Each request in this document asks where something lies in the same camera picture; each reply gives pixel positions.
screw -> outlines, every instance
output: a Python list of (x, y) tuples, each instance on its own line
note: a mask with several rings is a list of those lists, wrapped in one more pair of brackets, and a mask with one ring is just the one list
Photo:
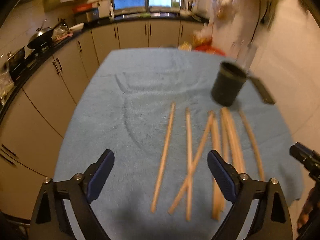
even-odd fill
[(73, 178), (76, 180), (82, 179), (82, 173), (76, 173), (75, 175), (73, 175)]
[(272, 182), (273, 184), (278, 184), (278, 180), (277, 180), (276, 178), (272, 178), (272, 179), (271, 179), (271, 182)]
[(249, 176), (246, 173), (241, 173), (240, 174), (240, 178), (243, 179), (243, 180), (247, 180), (247, 179), (249, 179)]
[(45, 184), (50, 183), (50, 181), (51, 181), (51, 178), (49, 178), (49, 177), (45, 177), (45, 179), (44, 179), (44, 183), (45, 183)]

frying pan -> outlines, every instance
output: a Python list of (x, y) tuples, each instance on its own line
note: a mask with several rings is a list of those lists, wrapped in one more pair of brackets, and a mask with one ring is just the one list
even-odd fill
[(43, 21), (41, 27), (38, 28), (37, 32), (30, 38), (29, 44), (27, 45), (29, 49), (37, 49), (45, 43), (52, 42), (51, 36), (53, 34), (53, 29), (50, 27), (42, 28), (45, 21), (46, 20)]

black cup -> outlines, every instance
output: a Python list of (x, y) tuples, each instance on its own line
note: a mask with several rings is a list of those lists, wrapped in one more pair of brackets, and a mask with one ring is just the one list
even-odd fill
[(211, 90), (212, 98), (222, 106), (231, 106), (246, 80), (246, 73), (236, 64), (221, 62)]

sink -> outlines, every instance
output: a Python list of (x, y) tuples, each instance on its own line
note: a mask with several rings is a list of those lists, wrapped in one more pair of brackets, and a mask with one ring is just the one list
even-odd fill
[(120, 19), (132, 19), (132, 18), (143, 18), (143, 17), (176, 17), (177, 13), (171, 13), (171, 12), (154, 12), (154, 13), (132, 13), (132, 14), (124, 14), (119, 15), (115, 17), (115, 20)]

red basket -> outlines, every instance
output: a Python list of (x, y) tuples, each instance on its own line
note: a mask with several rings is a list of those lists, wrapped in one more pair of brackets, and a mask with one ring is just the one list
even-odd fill
[(74, 14), (84, 12), (92, 8), (92, 3), (83, 3), (72, 8)]
[(226, 56), (223, 50), (211, 47), (210, 45), (201, 45), (196, 47), (194, 50), (203, 51), (205, 53), (210, 53), (210, 54), (218, 54), (224, 57)]

